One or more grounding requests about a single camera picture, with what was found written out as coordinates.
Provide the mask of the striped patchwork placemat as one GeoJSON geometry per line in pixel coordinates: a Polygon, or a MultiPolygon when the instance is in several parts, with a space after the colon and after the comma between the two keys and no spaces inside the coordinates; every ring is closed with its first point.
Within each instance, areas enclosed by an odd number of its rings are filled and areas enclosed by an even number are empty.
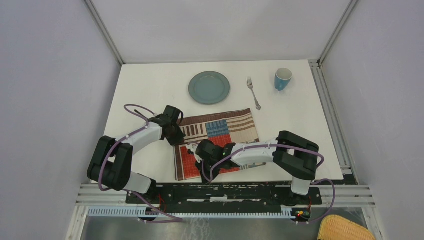
{"type": "Polygon", "coordinates": [[[196,159],[188,154],[189,143],[210,140],[215,145],[224,147],[229,143],[258,143],[259,136],[252,112],[244,110],[191,116],[179,124],[185,134],[184,142],[174,147],[175,180],[184,181],[201,177],[195,166],[196,159]]]}

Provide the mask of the teal ceramic plate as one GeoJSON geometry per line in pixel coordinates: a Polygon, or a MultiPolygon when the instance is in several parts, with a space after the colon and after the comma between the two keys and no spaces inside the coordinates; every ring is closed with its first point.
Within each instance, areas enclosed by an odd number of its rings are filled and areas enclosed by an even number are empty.
{"type": "Polygon", "coordinates": [[[188,84],[191,98],[203,105],[214,105],[224,101],[230,94],[229,80],[216,71],[204,71],[195,75],[188,84]]]}

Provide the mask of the blue ceramic mug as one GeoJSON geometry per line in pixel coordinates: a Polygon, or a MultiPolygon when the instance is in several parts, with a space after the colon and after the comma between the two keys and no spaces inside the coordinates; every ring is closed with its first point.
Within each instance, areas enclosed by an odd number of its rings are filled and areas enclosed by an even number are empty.
{"type": "Polygon", "coordinates": [[[274,77],[274,88],[282,91],[291,81],[293,73],[288,68],[279,68],[274,77]]]}

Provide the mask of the black spoon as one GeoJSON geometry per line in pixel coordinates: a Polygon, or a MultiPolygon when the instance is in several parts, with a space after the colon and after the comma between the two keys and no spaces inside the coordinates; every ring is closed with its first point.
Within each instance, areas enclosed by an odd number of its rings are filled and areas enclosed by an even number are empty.
{"type": "Polygon", "coordinates": [[[143,119],[147,123],[149,122],[149,120],[142,113],[140,113],[138,110],[135,109],[134,112],[135,112],[136,116],[140,117],[141,119],[143,119]]]}

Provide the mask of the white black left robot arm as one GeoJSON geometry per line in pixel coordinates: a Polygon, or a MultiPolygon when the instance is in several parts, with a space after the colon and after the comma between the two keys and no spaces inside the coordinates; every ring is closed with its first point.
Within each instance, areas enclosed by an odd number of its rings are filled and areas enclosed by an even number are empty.
{"type": "Polygon", "coordinates": [[[124,105],[127,112],[140,117],[144,124],[121,137],[102,136],[88,166],[87,177],[97,182],[101,191],[136,192],[143,202],[149,204],[158,195],[157,182],[132,171],[133,156],[157,141],[167,140],[174,147],[181,144],[186,135],[180,128],[184,119],[180,109],[168,105],[163,113],[147,118],[139,111],[141,108],[137,104],[124,105]]]}

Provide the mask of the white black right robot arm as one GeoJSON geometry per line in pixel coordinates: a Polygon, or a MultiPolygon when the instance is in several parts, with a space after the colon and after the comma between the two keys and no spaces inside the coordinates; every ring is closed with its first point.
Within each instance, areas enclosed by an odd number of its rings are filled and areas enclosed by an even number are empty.
{"type": "Polygon", "coordinates": [[[188,154],[195,158],[203,183],[212,182],[222,169],[256,163],[274,163],[292,176],[289,199],[302,204],[309,198],[309,188],[324,163],[319,146],[289,131],[280,131],[274,140],[255,143],[227,143],[221,147],[211,140],[189,143],[188,154]]]}

